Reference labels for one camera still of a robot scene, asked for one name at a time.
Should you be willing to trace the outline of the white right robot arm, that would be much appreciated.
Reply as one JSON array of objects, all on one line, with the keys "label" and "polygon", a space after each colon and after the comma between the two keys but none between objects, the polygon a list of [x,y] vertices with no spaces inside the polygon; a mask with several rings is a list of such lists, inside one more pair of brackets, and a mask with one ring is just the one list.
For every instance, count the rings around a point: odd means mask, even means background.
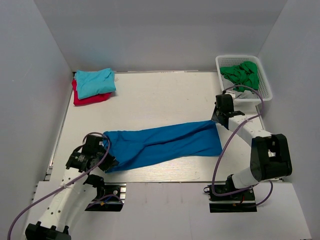
[{"label": "white right robot arm", "polygon": [[285,135],[256,129],[242,111],[235,111],[230,94],[216,96],[211,120],[232,132],[216,163],[212,179],[216,179],[219,163],[232,138],[237,135],[250,146],[249,167],[227,177],[222,192],[216,196],[245,191],[260,182],[290,176],[293,172],[288,140]]}]

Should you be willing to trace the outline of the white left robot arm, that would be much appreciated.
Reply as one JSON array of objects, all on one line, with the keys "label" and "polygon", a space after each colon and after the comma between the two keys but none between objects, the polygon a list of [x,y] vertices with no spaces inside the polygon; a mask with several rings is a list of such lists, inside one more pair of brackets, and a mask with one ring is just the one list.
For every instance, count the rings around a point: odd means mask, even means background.
[{"label": "white left robot arm", "polygon": [[105,190],[104,178],[94,170],[107,171],[118,161],[110,155],[111,141],[103,133],[90,132],[70,155],[59,188],[37,200],[33,205],[51,197],[52,200],[37,223],[28,224],[28,240],[70,240],[71,229],[80,215],[92,206],[108,200],[123,204],[118,193]]}]

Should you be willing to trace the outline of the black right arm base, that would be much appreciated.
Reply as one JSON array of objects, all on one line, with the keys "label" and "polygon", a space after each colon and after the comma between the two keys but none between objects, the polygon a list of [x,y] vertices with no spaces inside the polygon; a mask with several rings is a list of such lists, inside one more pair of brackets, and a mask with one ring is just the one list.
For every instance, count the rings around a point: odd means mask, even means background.
[{"label": "black right arm base", "polygon": [[252,189],[227,196],[213,194],[212,186],[207,185],[203,192],[209,195],[210,213],[254,213],[257,212],[255,194]]}]

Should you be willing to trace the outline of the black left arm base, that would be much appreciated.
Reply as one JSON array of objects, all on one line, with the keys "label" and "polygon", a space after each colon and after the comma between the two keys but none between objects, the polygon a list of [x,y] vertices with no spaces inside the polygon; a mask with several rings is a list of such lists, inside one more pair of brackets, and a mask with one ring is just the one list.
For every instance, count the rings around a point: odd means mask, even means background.
[{"label": "black left arm base", "polygon": [[105,183],[85,211],[120,212],[125,203],[126,189],[126,183]]}]

